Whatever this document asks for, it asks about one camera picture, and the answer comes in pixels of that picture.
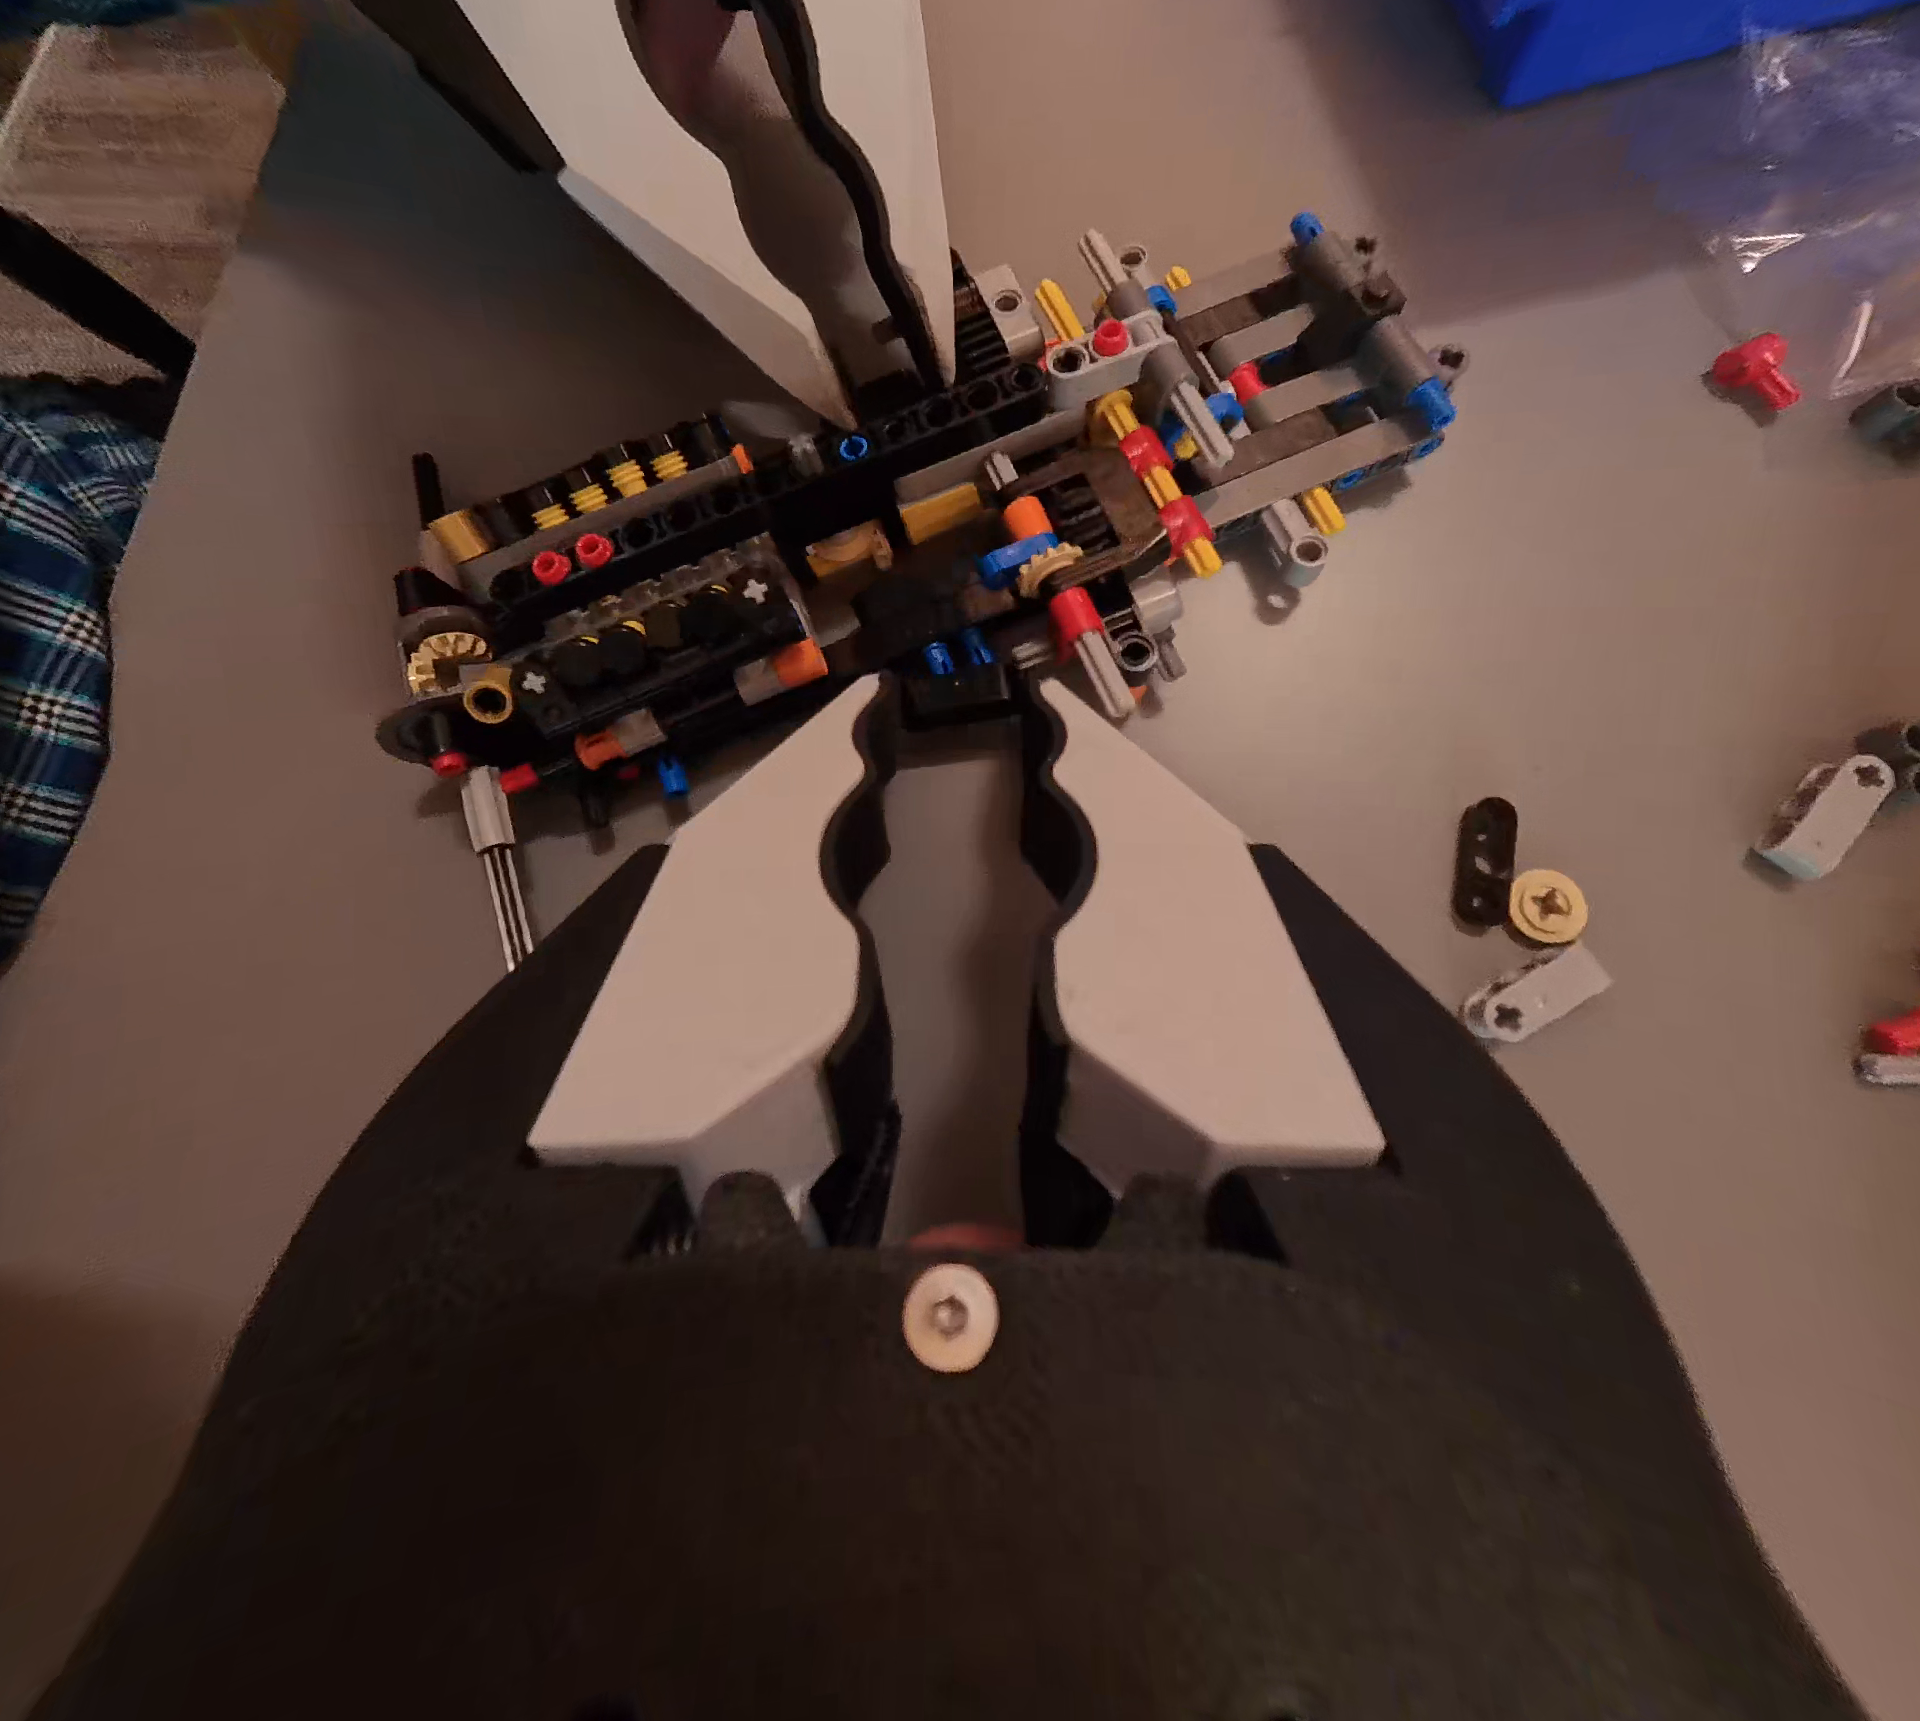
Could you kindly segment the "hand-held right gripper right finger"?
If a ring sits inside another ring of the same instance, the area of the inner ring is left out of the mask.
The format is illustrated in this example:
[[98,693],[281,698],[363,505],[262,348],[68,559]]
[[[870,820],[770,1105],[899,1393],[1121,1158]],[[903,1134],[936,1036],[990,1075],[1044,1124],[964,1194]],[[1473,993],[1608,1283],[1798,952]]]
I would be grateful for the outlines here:
[[1139,1178],[1387,1153],[1236,823],[1064,681],[1021,693],[1019,850],[1054,900],[1026,1031],[1023,1236],[1099,1244]]

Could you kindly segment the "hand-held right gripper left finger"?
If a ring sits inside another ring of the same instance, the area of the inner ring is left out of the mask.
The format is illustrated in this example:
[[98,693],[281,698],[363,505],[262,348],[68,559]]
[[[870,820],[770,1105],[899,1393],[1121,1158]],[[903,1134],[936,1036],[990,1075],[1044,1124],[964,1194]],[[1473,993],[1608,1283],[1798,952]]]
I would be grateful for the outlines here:
[[830,1245],[876,1245],[902,1110],[860,900],[897,741],[897,685],[861,677],[678,833],[530,1129],[542,1162],[662,1167],[690,1203],[760,1175]]

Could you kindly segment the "lego car chassis assembly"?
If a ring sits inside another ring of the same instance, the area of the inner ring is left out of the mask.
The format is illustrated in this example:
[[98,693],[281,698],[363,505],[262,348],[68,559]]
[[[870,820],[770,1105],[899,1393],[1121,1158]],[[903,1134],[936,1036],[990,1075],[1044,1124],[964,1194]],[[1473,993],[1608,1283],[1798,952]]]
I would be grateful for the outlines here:
[[457,788],[507,968],[536,942],[514,807],[611,825],[644,781],[798,724],[860,677],[1080,677],[1111,718],[1183,674],[1183,581],[1265,540],[1311,581],[1339,498],[1427,460],[1463,348],[1425,341],[1372,236],[1300,215],[1254,282],[1190,287],[1083,234],[1057,282],[953,264],[957,375],[857,394],[850,426],[729,403],[456,503],[412,460],[396,579],[404,701],[380,746]]

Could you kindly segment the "black short lego liftarm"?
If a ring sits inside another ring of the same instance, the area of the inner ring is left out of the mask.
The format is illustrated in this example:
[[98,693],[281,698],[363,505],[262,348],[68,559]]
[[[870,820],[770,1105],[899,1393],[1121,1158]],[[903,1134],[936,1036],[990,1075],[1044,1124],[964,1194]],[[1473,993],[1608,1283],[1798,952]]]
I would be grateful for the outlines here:
[[1508,918],[1516,873],[1519,812],[1489,796],[1463,810],[1452,852],[1452,915],[1468,929],[1494,929]]

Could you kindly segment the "light grey lego liftarm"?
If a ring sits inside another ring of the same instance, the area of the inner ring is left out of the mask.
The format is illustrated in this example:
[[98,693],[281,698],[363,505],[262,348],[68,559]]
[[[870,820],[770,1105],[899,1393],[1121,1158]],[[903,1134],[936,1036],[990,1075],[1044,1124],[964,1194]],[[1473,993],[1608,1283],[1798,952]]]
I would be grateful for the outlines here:
[[1460,1007],[1463,1025],[1489,1044],[1522,1044],[1613,988],[1595,952],[1572,942],[1533,956],[1476,988]]

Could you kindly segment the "pale blue-grey lego liftarm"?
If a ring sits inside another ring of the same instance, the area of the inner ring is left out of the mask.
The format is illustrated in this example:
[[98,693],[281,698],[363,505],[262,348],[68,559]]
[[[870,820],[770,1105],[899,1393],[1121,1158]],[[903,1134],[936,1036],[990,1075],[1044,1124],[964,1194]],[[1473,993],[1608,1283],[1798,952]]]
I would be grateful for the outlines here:
[[1814,766],[1774,807],[1751,857],[1794,882],[1823,879],[1855,847],[1896,786],[1899,771],[1870,754]]

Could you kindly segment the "red lego pin connector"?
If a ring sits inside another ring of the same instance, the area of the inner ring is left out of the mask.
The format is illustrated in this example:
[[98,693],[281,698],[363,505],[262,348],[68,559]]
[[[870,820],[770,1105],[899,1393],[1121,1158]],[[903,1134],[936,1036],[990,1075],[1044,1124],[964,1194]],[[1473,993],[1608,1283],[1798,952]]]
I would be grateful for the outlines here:
[[1780,333],[1753,334],[1725,348],[1708,366],[1708,382],[1740,405],[1783,413],[1801,400],[1801,389],[1787,370],[1790,344]]

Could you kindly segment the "blue plaid clothing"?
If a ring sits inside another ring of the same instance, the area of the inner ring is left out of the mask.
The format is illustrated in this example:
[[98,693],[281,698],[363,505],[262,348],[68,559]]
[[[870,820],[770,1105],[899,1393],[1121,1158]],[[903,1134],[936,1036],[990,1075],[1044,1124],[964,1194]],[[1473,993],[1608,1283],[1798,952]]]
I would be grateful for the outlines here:
[[2,389],[2,958],[108,766],[110,590],[159,442],[51,380]]

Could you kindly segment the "clear crinkled plastic bag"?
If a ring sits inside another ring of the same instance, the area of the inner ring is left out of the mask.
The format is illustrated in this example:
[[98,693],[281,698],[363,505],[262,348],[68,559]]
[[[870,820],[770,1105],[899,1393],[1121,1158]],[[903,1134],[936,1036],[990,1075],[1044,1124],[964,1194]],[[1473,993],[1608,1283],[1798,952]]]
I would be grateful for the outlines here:
[[1778,334],[1810,394],[1917,375],[1917,9],[1747,32],[1633,83],[1627,167],[1698,247],[1724,334]]

